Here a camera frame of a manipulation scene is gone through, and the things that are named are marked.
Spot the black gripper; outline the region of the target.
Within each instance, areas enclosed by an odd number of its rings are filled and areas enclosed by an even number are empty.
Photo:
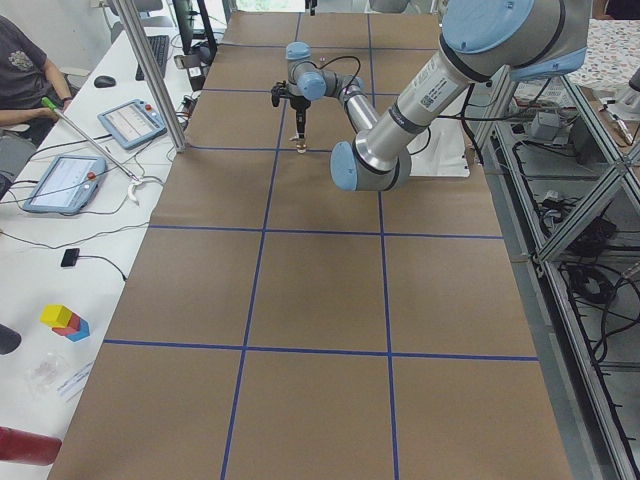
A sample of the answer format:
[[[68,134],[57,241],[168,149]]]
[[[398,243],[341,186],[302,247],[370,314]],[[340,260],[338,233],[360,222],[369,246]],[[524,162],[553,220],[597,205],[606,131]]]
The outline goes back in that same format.
[[[294,83],[288,84],[287,92],[289,103],[295,110],[296,133],[292,141],[295,141],[296,144],[299,145],[306,145],[306,111],[310,108],[311,101],[301,93],[298,86]]]

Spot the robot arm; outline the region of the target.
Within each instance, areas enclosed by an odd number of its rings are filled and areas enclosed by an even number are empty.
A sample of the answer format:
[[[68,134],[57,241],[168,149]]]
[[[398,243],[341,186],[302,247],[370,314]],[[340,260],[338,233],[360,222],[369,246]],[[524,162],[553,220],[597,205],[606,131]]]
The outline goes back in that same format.
[[[585,1],[451,1],[439,49],[378,114],[354,75],[320,69],[310,47],[286,48],[287,88],[306,101],[337,99],[356,132],[331,153],[334,184],[345,191],[387,191],[411,172],[409,144],[473,83],[502,67],[516,81],[561,76],[585,59],[591,7]]]

